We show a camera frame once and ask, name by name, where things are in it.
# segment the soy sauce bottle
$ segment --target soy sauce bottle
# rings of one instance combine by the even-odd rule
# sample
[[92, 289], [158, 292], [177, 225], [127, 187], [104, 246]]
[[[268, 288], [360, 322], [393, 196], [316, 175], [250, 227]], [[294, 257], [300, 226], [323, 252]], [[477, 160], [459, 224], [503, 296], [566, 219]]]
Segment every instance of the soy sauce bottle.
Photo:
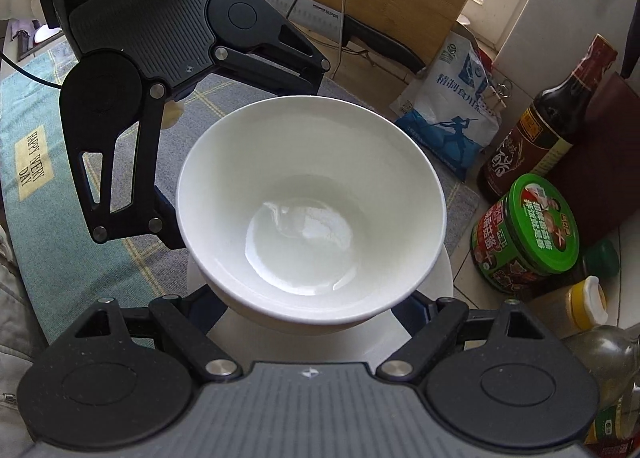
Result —
[[489, 202], [495, 203], [524, 173], [544, 177], [571, 149], [591, 96], [617, 55], [598, 34], [571, 75], [533, 99], [480, 170], [478, 189]]

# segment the silver bolt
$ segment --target silver bolt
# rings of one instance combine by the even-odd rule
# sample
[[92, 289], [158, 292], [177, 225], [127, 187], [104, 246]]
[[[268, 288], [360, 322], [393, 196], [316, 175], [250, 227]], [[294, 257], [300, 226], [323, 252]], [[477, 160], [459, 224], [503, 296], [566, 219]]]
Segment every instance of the silver bolt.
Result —
[[405, 361], [387, 361], [380, 369], [390, 377], [406, 377], [414, 371], [414, 367]]
[[149, 230], [153, 234], [159, 233], [162, 230], [162, 220], [159, 219], [158, 217], [154, 217], [151, 220], [149, 220]]
[[215, 57], [217, 60], [224, 61], [226, 57], [229, 55], [228, 51], [224, 47], [218, 47], [215, 51]]
[[207, 362], [204, 367], [211, 375], [217, 375], [218, 377], [226, 377], [236, 373], [238, 365], [228, 359], [216, 359], [214, 361]]
[[149, 95], [154, 99], [160, 99], [164, 96], [164, 85], [161, 83], [155, 83], [149, 89]]
[[101, 225], [97, 226], [94, 229], [92, 236], [94, 237], [94, 240], [97, 241], [98, 243], [103, 243], [107, 241], [107, 229], [105, 229]]

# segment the green lid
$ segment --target green lid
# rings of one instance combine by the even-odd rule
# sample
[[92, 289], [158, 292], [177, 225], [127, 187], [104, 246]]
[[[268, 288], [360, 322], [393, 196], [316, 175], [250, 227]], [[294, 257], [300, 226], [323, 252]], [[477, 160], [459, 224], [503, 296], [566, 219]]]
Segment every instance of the green lid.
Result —
[[559, 191], [544, 178], [526, 173], [508, 194], [509, 217], [525, 256], [549, 274], [568, 271], [578, 259], [574, 215]]
[[620, 258], [610, 240], [600, 240], [585, 250], [582, 255], [584, 268], [590, 276], [599, 279], [612, 278], [620, 272]]

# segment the white bowl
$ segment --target white bowl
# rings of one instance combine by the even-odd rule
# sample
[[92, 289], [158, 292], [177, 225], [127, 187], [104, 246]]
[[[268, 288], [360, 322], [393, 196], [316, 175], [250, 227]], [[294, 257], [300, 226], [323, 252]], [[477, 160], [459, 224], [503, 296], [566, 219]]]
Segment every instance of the white bowl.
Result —
[[420, 148], [379, 115], [318, 96], [220, 119], [184, 161], [176, 204], [221, 299], [299, 333], [353, 326], [402, 301], [430, 272], [446, 227]]

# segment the yellow cap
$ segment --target yellow cap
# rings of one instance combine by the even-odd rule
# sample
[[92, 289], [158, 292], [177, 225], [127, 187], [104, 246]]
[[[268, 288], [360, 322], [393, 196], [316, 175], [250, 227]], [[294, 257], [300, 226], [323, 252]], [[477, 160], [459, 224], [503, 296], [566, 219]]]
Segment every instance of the yellow cap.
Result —
[[576, 283], [568, 292], [571, 314], [580, 330], [589, 330], [607, 322], [607, 299], [596, 276]]

